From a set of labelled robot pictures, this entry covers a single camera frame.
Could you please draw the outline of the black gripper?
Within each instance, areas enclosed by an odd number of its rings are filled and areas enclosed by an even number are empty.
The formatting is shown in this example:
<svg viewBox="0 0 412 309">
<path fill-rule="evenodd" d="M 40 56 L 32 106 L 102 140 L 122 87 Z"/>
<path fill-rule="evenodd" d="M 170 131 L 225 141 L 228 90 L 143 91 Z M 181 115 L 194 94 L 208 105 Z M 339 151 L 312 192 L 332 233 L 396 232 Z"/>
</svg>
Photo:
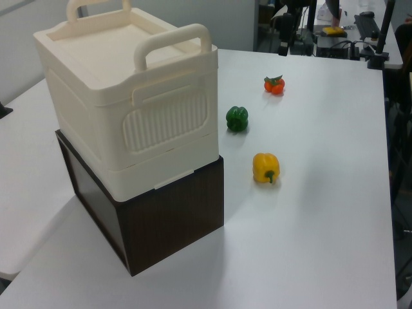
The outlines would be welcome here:
<svg viewBox="0 0 412 309">
<path fill-rule="evenodd" d="M 291 53 L 291 45 L 289 44 L 290 38 L 292 36 L 292 30 L 294 29 L 294 16 L 290 13 L 285 13 L 281 17 L 281 27 L 279 31 L 279 38 L 281 44 L 278 48 L 278 55 L 285 56 L 285 46 L 286 47 L 286 56 Z"/>
</svg>

